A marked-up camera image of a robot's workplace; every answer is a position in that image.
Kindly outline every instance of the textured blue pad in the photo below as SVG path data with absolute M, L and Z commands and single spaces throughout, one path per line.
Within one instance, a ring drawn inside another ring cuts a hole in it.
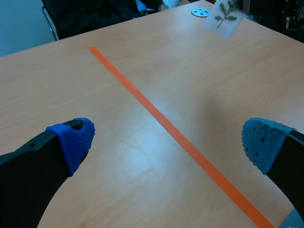
M 288 217 L 284 220 L 282 225 L 279 228 L 304 228 L 304 222 L 301 219 L 298 212 L 293 209 L 292 212 L 288 215 Z
M 75 130 L 64 124 L 55 124 L 47 127 L 47 131 L 56 133 L 66 162 L 69 176 L 73 176 L 78 169 L 83 155 L 91 148 L 95 135 L 94 124 L 86 118 L 75 118 L 84 122 L 80 130 Z
M 252 118 L 245 122 L 242 130 L 244 151 L 263 174 L 270 170 L 291 130 L 295 129 L 261 118 Z

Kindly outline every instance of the plant leaf image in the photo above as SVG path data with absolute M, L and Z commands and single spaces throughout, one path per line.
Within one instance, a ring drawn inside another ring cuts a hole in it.
M 233 15 L 230 15 L 232 12 L 235 12 L 237 11 L 237 8 L 236 6 L 234 5 L 233 2 L 231 1 L 228 1 L 228 10 L 226 9 L 225 5 L 223 3 L 221 3 L 219 5 L 219 9 L 220 11 L 223 13 L 223 17 L 221 16 L 216 16 L 214 17 L 214 19 L 216 21 L 221 21 L 220 24 L 218 25 L 217 29 L 219 28 L 219 26 L 223 23 L 223 21 L 227 20 L 227 21 L 235 21 L 237 20 L 237 17 L 233 16 Z

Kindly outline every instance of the orange tape line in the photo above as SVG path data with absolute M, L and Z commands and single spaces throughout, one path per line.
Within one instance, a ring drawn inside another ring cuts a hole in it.
M 90 51 L 259 228 L 275 228 L 97 48 L 91 47 Z

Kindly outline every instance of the fern leaf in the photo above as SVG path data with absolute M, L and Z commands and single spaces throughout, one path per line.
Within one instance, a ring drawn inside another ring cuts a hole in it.
M 237 11 L 237 8 L 236 8 L 236 6 L 234 5 L 233 2 L 228 1 L 227 3 L 228 3 L 228 6 L 229 6 L 229 10 L 228 10 L 229 12 L 235 12 L 235 11 Z
M 220 16 L 216 16 L 216 17 L 214 17 L 214 19 L 215 19 L 216 21 L 223 20 L 223 18 L 221 18 Z
M 220 9 L 220 11 L 222 11 L 222 13 L 224 14 L 224 16 L 227 16 L 227 10 L 226 10 L 226 7 L 224 6 L 223 3 L 221 3 L 219 5 L 219 9 Z
M 225 20 L 235 21 L 235 20 L 237 20 L 237 18 L 235 16 L 229 16 L 229 17 L 226 17 Z

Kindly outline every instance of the wooden table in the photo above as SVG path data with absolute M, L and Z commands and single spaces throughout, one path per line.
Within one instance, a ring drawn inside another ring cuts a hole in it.
M 0 58 L 0 153 L 55 123 L 96 126 L 41 228 L 248 228 L 254 223 L 92 55 L 96 46 L 275 226 L 291 211 L 242 149 L 259 116 L 304 132 L 304 46 L 249 20 L 226 40 L 196 2 Z

